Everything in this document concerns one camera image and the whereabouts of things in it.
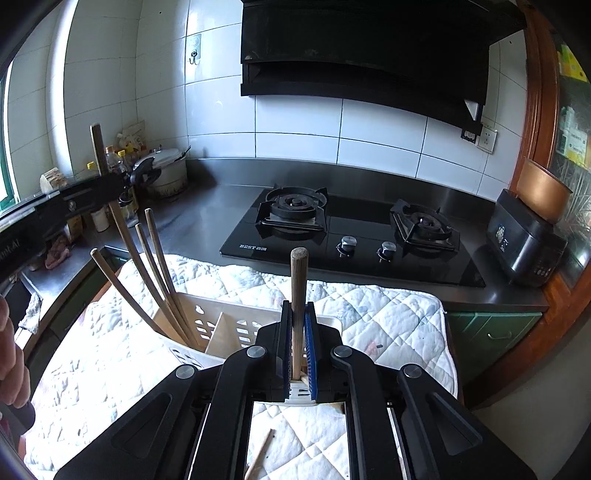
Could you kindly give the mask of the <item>left hand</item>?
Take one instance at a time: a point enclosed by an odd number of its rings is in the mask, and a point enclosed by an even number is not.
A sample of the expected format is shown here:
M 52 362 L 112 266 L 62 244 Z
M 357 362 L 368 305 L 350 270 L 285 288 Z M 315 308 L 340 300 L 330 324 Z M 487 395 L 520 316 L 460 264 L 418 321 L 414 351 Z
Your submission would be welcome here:
M 7 406 L 20 409 L 30 399 L 30 373 L 22 349 L 15 343 L 8 303 L 0 301 L 0 397 Z

